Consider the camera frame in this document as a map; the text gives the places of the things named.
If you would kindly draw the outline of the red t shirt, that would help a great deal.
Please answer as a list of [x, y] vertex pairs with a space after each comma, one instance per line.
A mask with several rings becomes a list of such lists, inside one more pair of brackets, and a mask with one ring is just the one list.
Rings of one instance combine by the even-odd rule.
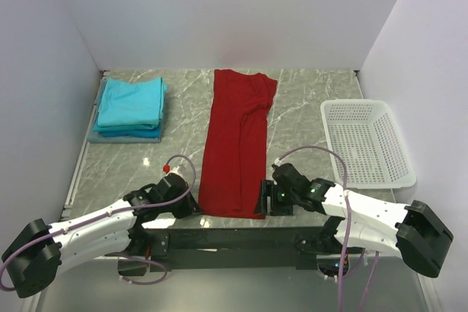
[[259, 219], [266, 177], [267, 116], [277, 81], [231, 69], [214, 72], [214, 98], [203, 154], [198, 202], [204, 214]]

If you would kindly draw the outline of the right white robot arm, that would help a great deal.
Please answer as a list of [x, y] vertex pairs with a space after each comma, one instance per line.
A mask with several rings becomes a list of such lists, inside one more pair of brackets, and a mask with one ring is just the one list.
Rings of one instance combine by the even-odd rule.
[[398, 257], [415, 272], [436, 278], [453, 242], [452, 232], [424, 202], [386, 202], [326, 179], [309, 180], [290, 163], [275, 166], [273, 178], [260, 183], [254, 212], [291, 216], [295, 206], [327, 216], [317, 234], [295, 241], [306, 254], [369, 249]]

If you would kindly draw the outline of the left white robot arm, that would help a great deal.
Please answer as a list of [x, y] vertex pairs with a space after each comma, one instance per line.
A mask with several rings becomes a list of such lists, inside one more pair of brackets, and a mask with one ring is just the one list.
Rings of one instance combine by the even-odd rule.
[[1, 256], [1, 272], [12, 282], [1, 290], [27, 298], [48, 287], [58, 274], [98, 256], [147, 254], [156, 241], [143, 224], [162, 213], [176, 218], [193, 214], [197, 206], [192, 187], [170, 173], [88, 215], [54, 224], [29, 222]]

